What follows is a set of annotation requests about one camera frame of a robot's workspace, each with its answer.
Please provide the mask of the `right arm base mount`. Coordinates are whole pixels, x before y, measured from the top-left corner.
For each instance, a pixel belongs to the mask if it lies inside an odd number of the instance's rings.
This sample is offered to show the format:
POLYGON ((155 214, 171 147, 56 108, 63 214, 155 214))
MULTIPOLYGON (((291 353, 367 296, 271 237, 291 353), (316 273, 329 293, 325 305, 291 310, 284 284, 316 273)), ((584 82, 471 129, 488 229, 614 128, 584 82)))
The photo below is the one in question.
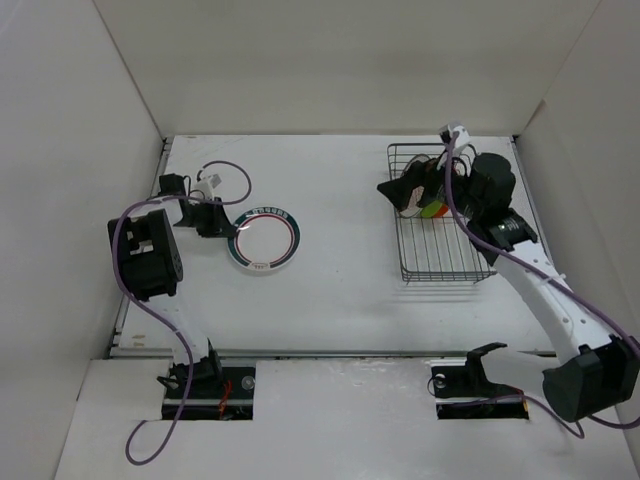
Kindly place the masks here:
POLYGON ((521 392, 476 375, 461 359, 430 364, 427 388, 436 399, 438 420, 528 420, 521 392))

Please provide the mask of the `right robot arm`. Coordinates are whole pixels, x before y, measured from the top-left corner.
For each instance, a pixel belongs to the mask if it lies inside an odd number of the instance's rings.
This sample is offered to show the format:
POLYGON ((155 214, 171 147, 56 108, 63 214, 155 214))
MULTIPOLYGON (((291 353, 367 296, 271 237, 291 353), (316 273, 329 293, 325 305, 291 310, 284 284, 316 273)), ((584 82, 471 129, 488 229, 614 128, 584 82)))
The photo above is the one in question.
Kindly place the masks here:
POLYGON ((534 229, 511 206, 516 177, 494 153, 476 156, 463 173, 457 156, 414 157, 399 177, 377 185, 397 212, 439 201, 470 243, 520 295, 548 336, 556 358, 509 350, 501 342, 466 355, 462 382, 442 397, 540 396, 565 422, 589 419, 631 399, 639 345, 606 314, 580 298, 545 254, 534 229))

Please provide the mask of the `orange sunburst white plate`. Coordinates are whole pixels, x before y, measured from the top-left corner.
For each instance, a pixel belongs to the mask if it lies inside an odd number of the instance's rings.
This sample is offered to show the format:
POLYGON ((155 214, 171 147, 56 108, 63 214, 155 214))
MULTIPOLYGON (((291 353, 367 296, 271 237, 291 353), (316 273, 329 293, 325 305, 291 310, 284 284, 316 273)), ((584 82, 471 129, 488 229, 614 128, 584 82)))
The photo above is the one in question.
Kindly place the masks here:
POLYGON ((414 218, 420 215, 422 207, 420 202, 424 195, 425 185, 428 180, 428 166, 431 158, 424 154, 415 155, 409 160, 402 170, 401 179, 405 177, 413 181, 413 189, 408 197, 407 205, 398 212, 401 218, 414 218))

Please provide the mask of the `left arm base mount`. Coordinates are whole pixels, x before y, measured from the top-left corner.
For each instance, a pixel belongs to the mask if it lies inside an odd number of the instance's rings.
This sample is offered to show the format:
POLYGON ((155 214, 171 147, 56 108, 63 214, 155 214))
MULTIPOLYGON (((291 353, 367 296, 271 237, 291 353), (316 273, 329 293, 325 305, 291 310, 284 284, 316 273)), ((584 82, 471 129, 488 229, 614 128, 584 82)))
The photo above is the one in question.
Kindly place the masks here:
MULTIPOLYGON (((169 373, 158 376, 157 382, 164 388, 161 407, 162 419, 172 420, 178 412, 186 387, 186 367, 171 368, 169 373)), ((189 421, 248 421, 253 419, 256 366, 232 362, 223 364, 222 377, 214 371, 200 368, 191 384, 188 399, 179 415, 189 421)))

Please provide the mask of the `lime green plate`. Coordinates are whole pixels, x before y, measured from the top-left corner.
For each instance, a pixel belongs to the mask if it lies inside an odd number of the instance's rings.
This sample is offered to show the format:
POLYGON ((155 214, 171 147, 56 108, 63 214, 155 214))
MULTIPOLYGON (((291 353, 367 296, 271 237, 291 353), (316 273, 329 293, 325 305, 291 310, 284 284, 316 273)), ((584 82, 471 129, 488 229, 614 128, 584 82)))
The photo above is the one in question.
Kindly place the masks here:
POLYGON ((442 203, 439 201, 433 201, 422 208, 420 212, 421 218, 433 218, 438 214, 442 207, 442 203))

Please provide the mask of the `green rimmed white plate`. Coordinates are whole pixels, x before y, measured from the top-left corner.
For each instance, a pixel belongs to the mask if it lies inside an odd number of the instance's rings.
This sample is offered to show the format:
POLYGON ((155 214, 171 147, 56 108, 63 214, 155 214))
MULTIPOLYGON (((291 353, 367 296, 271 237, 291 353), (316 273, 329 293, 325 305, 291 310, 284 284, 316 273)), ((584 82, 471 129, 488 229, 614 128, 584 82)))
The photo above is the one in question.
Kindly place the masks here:
POLYGON ((245 211, 233 223, 236 233, 227 240, 231 259, 241 268, 271 273, 284 267, 297 253, 301 231, 297 220, 274 206, 245 211))

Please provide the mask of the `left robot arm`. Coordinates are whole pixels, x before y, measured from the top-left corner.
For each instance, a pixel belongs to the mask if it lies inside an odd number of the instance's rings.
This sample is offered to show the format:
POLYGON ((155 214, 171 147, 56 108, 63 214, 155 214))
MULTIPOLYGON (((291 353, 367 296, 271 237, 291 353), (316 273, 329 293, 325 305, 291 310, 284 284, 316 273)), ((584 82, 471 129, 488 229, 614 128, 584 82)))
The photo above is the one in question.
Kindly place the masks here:
POLYGON ((174 229, 190 228, 204 239, 233 239, 237 228, 229 221, 222 199, 215 195, 217 174, 196 181, 189 191, 177 174, 160 177, 159 192, 139 203, 123 220, 108 222, 110 245, 122 286, 142 309, 173 336, 173 366, 159 379, 170 392, 189 384, 204 397, 217 394, 226 382, 219 356, 196 322, 189 318, 179 290, 184 266, 174 229))

